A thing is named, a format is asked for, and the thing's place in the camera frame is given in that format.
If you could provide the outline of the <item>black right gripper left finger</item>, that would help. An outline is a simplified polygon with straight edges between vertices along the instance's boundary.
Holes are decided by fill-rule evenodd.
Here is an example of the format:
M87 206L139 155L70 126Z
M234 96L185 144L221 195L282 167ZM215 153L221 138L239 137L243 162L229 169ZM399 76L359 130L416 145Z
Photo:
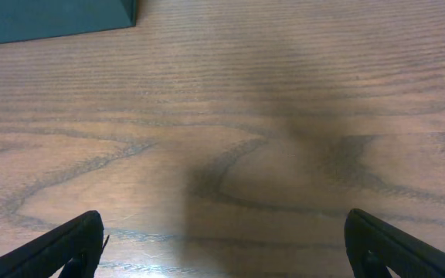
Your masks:
M0 256L0 278L93 277L106 244L100 213L88 211Z

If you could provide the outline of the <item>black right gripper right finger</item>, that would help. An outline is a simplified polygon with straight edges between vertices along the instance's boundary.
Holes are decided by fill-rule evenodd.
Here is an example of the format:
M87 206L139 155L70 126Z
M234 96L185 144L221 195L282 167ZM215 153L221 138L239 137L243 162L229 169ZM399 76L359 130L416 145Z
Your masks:
M445 253L367 212L354 208L344 226L348 260L356 278L445 278Z

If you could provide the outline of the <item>dark green box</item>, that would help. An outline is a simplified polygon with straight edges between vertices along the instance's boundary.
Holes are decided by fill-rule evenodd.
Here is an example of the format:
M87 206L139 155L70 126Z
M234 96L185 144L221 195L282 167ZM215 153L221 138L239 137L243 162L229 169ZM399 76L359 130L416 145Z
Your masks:
M0 43L136 25L138 0L0 0Z

